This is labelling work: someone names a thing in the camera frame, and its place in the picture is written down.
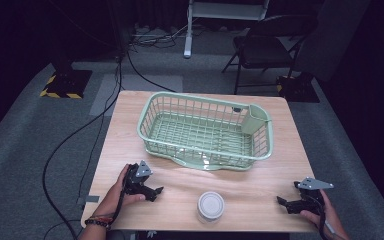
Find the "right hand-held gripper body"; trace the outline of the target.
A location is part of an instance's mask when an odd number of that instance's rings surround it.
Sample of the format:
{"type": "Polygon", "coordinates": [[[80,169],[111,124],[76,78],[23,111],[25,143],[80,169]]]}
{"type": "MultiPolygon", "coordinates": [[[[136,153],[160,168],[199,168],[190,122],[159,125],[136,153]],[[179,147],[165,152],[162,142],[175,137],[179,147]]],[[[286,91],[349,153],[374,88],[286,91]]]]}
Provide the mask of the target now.
{"type": "Polygon", "coordinates": [[[334,185],[311,177],[306,177],[301,182],[295,181],[294,186],[299,190],[303,201],[302,210],[318,214],[325,205],[321,190],[332,189],[334,185]]]}

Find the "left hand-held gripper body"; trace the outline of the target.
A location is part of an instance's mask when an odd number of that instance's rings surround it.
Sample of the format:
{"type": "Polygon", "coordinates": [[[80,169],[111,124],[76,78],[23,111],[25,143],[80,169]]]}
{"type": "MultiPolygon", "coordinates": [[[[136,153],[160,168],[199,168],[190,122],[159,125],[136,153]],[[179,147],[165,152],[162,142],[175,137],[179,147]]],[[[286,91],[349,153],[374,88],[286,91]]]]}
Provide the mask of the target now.
{"type": "Polygon", "coordinates": [[[145,185],[145,181],[152,174],[152,170],[144,160],[140,163],[131,164],[123,180],[125,193],[129,195],[143,194],[145,196],[153,196],[154,190],[145,185]]]}

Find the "person's left hand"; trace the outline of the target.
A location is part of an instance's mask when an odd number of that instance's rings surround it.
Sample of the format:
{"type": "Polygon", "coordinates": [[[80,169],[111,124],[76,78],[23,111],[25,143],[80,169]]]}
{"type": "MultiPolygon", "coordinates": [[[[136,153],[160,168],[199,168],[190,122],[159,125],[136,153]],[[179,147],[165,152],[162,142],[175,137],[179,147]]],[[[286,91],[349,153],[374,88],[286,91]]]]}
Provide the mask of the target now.
{"type": "MultiPolygon", "coordinates": [[[[106,196],[100,203],[99,207],[96,209],[96,215],[111,217],[115,214],[121,196],[121,192],[124,190],[123,181],[126,173],[128,172],[129,167],[129,164],[126,164],[124,166],[116,182],[108,190],[106,196]]],[[[143,194],[127,195],[123,200],[123,205],[128,205],[144,200],[145,196],[143,194]]]]}

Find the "person's right hand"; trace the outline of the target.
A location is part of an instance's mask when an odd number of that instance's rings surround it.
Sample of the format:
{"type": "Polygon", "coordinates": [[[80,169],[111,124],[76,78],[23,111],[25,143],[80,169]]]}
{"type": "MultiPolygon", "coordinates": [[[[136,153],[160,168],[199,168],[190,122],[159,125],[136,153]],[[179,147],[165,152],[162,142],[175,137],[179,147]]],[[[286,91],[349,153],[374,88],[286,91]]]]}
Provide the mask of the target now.
{"type": "Polygon", "coordinates": [[[327,196],[324,190],[321,190],[321,194],[325,203],[325,219],[321,220],[320,215],[316,215],[307,210],[302,210],[300,212],[300,215],[312,224],[314,224],[317,229],[323,229],[323,237],[326,240],[350,240],[350,237],[345,231],[329,197],[327,196]]]}

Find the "clear jar with white lid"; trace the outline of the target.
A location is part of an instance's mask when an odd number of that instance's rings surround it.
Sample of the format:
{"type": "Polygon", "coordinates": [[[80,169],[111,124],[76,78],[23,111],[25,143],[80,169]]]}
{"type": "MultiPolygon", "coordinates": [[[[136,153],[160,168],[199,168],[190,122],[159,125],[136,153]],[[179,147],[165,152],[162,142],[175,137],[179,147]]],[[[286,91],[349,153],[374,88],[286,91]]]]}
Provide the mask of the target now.
{"type": "Polygon", "coordinates": [[[197,215],[202,223],[215,223],[222,217],[224,209],[223,197],[214,191],[204,192],[197,202],[197,215]]]}

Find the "green plastic basket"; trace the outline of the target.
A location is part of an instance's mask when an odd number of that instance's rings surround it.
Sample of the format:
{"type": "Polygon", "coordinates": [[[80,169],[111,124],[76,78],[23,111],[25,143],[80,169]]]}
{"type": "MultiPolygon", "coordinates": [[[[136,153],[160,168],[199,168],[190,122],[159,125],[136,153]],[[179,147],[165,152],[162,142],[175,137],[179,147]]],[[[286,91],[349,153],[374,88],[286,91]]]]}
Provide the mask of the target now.
{"type": "Polygon", "coordinates": [[[262,107],[196,95],[153,94],[137,133],[149,154],[198,170],[246,171],[273,152],[272,118],[262,107]]]}

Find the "grey floor mat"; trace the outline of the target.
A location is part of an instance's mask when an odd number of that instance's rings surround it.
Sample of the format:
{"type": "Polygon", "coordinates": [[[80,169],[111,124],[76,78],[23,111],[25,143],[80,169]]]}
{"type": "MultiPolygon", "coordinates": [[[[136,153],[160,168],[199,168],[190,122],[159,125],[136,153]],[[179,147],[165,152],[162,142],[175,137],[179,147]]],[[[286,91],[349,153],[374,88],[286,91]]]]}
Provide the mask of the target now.
{"type": "MultiPolygon", "coordinates": [[[[183,91],[183,77],[179,75],[145,75],[125,74],[121,78],[122,90],[131,91],[183,91]]],[[[118,95],[119,87],[116,77],[106,74],[103,77],[89,114],[98,116],[104,110],[105,116],[111,116],[115,105],[111,105],[118,95]]]]}

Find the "black base with yellow stripes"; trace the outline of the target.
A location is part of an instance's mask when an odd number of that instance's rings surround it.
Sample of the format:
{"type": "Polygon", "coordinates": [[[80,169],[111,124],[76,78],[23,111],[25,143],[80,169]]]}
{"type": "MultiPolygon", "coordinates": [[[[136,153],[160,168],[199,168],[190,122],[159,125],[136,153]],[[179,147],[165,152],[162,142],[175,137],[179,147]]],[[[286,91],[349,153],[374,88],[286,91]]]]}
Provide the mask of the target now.
{"type": "Polygon", "coordinates": [[[68,74],[54,72],[39,96],[82,99],[91,75],[91,70],[73,70],[68,74]]]}
{"type": "Polygon", "coordinates": [[[319,103],[312,80],[313,75],[305,72],[296,77],[279,76],[276,79],[278,94],[288,102],[319,103]]]}

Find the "black stand pole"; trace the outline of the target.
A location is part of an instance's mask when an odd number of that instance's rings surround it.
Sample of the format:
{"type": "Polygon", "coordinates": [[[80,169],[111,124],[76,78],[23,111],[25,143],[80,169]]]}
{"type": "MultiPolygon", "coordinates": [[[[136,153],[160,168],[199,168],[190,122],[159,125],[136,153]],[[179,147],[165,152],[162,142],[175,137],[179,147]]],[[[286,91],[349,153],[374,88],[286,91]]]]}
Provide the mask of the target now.
{"type": "Polygon", "coordinates": [[[106,0],[112,23],[117,55],[124,57],[128,50],[131,24],[129,21],[129,5],[126,0],[106,0]]]}

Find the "black folding chair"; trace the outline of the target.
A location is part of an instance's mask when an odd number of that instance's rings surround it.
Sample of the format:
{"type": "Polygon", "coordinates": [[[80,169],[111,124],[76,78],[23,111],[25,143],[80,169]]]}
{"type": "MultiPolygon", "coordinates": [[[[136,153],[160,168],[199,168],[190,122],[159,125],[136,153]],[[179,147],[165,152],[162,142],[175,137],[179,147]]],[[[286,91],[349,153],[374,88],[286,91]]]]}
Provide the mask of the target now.
{"type": "Polygon", "coordinates": [[[244,36],[233,39],[235,52],[223,68],[236,63],[237,72],[234,94],[241,87],[254,87],[254,84],[241,84],[241,69],[288,68],[287,79],[291,78],[302,42],[318,26],[318,19],[312,15],[276,15],[255,23],[244,36]]]}

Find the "grey fabric cover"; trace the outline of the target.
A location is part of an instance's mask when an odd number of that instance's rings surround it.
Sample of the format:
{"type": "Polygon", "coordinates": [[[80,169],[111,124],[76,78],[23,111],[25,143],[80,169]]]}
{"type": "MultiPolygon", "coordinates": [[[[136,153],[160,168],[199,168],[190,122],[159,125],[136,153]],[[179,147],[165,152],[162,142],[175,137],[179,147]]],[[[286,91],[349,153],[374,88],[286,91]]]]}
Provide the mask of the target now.
{"type": "Polygon", "coordinates": [[[325,0],[318,26],[303,42],[294,70],[300,80],[329,81],[337,70],[371,0],[325,0]]]}

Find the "white metal stand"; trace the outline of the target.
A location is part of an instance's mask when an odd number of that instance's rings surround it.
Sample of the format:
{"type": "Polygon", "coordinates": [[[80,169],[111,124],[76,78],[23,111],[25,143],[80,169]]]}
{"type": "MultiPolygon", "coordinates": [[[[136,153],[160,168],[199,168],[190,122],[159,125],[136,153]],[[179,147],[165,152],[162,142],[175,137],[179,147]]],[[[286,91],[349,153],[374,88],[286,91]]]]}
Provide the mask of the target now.
{"type": "Polygon", "coordinates": [[[270,0],[262,0],[260,4],[243,3],[212,3],[189,0],[187,10],[187,33],[183,56],[192,56],[193,21],[198,18],[228,19],[228,20],[262,20],[268,10],[270,0]]]}

